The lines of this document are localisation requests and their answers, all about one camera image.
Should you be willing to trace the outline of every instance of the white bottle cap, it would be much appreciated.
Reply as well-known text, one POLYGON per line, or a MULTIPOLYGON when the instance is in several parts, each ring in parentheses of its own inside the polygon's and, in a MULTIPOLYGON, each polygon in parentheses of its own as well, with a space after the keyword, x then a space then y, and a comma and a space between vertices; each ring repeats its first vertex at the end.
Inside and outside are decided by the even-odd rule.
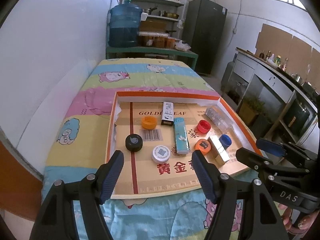
POLYGON ((170 158, 170 150, 167 146, 158 145, 152 151, 152 159, 156 163, 166 163, 170 158))

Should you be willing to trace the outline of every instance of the bottle cap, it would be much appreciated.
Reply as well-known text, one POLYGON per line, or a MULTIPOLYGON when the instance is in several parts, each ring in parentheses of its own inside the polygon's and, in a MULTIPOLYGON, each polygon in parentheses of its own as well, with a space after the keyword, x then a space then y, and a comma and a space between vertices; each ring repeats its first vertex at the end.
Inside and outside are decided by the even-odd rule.
POLYGON ((125 139, 125 147, 130 151, 130 152, 138 152, 141 150, 143 145, 143 140, 140 135, 138 134, 130 134, 127 136, 125 139))
POLYGON ((219 138, 219 141, 221 142, 222 146, 226 150, 232 143, 230 137, 226 134, 222 134, 219 138))
POLYGON ((206 155, 211 150, 211 144, 205 139, 200 139, 197 141, 195 149, 200 150, 203 155, 206 155))
POLYGON ((151 115, 142 117, 141 125, 145 129, 154 129, 157 126, 157 119, 151 115))
POLYGON ((170 150, 167 146, 158 145, 152 151, 152 159, 156 163, 166 163, 170 158, 170 150))
POLYGON ((201 133, 207 133, 210 131, 211 125, 206 120, 200 120, 197 125, 197 128, 201 133))

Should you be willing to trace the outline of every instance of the black refrigerator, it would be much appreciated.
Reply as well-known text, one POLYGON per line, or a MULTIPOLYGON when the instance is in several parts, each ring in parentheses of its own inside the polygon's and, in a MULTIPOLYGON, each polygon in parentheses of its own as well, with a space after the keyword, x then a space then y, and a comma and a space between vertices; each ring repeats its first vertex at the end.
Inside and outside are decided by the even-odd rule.
POLYGON ((210 0, 189 2, 182 40, 198 54, 197 73, 210 74, 219 47, 227 9, 210 0))

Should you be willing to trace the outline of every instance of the bed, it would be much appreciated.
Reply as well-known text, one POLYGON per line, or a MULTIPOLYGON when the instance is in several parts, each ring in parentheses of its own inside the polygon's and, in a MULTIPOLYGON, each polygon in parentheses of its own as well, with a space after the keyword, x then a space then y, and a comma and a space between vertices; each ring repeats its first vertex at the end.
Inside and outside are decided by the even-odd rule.
MULTIPOLYGON (((46 161, 43 199, 55 180, 79 181, 87 174, 95 173, 104 163, 116 91, 219 96, 182 62, 147 58, 103 60, 74 98, 61 124, 46 161)), ((256 176, 255 171, 247 171, 237 179, 251 181, 256 176)), ((231 239, 238 236, 242 205, 242 201, 237 202, 231 239)), ((78 201, 74 202, 74 209, 79 237, 87 239, 78 201)), ((108 200, 101 210, 114 239, 202 240, 215 205, 198 189, 148 199, 108 200)))

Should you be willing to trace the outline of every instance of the black bottle cap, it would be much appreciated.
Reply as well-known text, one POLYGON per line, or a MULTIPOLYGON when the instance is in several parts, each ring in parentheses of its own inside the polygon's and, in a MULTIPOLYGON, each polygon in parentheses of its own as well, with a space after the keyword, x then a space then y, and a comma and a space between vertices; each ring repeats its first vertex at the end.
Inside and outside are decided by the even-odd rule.
POLYGON ((143 140, 138 134, 130 134, 125 139, 125 146, 130 152, 138 152, 141 150, 143 144, 143 140))

